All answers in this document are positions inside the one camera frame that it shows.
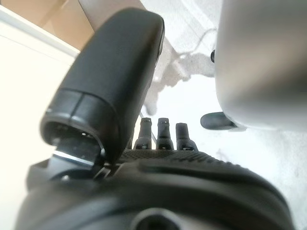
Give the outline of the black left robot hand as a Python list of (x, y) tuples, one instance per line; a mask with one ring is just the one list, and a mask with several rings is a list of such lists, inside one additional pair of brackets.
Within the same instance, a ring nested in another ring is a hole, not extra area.
[(164, 20), (127, 8), (83, 48), (40, 124), (52, 156), (32, 165), (17, 230), (292, 230), (286, 200), (252, 171), (200, 152), (185, 123), (134, 125), (162, 51)]

